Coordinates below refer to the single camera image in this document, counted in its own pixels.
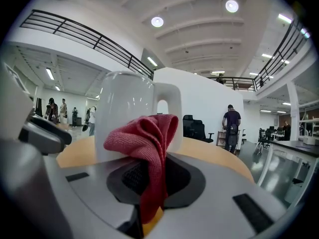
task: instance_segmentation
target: black desk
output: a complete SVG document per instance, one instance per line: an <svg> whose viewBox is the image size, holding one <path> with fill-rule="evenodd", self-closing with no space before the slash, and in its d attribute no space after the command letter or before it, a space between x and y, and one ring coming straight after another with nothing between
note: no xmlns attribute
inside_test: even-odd
<svg viewBox="0 0 319 239"><path fill-rule="evenodd" d="M319 161L319 146L315 145L307 145L304 144L302 141L270 141L270 147L269 147L269 152L268 156L265 162L264 169L261 173L261 176L257 182L258 186L261 186L266 173L268 171L269 165L271 158L273 156L274 151L280 151L284 152L284 155L281 155L285 158L288 158L289 156L292 157L297 157L299 158L299 165L298 169L295 173L295 178L298 176L299 171L301 169L301 165L303 161L307 161L310 163L310 169L308 171L308 174L306 176L306 179L304 181L303 186L301 187L300 192L296 196L295 200L292 202L289 208L293 208L297 205L301 197L303 196L304 192L306 191L307 186L309 185L309 182L314 174L316 165Z"/></svg>

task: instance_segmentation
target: shelf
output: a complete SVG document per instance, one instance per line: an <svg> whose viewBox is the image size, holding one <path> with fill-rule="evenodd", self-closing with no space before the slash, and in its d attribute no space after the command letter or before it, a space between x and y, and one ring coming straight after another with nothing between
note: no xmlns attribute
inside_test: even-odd
<svg viewBox="0 0 319 239"><path fill-rule="evenodd" d="M305 120L300 120L299 122L319 122L319 118L317 118L317 119L305 119Z"/></svg>

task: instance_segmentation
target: white ceiling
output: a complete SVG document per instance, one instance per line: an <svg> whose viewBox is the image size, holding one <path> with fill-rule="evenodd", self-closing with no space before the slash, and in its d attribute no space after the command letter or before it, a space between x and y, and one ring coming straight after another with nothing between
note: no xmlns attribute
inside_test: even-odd
<svg viewBox="0 0 319 239"><path fill-rule="evenodd" d="M113 1L153 31L175 68L198 74L260 71L267 62L261 54L273 54L288 29L278 14L292 16L280 0L237 0L236 13L226 10L227 0ZM162 27L151 25L154 16L163 18Z"/></svg>
<svg viewBox="0 0 319 239"><path fill-rule="evenodd" d="M43 50L15 46L11 52L22 59L44 83L45 88L55 89L88 97L96 97L101 90L104 70ZM49 78L46 68L50 68L54 80Z"/></svg>

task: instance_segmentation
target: black rubber pad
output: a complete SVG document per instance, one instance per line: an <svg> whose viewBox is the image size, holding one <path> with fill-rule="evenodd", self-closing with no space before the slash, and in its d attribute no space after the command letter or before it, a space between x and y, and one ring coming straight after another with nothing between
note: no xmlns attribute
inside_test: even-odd
<svg viewBox="0 0 319 239"><path fill-rule="evenodd" d="M79 180L79 179L82 179L82 178L85 178L88 176L89 175L87 173L76 173L76 174L72 174L69 176L65 176L65 178L68 182L71 182L71 181L76 181L76 180Z"/></svg>
<svg viewBox="0 0 319 239"><path fill-rule="evenodd" d="M274 223L247 194L235 196L233 199L257 234Z"/></svg>

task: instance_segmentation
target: mug handle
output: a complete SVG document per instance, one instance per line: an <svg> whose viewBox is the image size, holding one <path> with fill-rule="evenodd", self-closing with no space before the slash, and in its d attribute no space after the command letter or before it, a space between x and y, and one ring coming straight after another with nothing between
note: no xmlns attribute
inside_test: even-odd
<svg viewBox="0 0 319 239"><path fill-rule="evenodd" d="M167 151L175 152L181 147L183 140L183 125L181 115L181 95L177 86L167 83L154 83L153 114L157 114L158 103L165 100L168 106L168 113L178 117L178 126L173 140Z"/></svg>

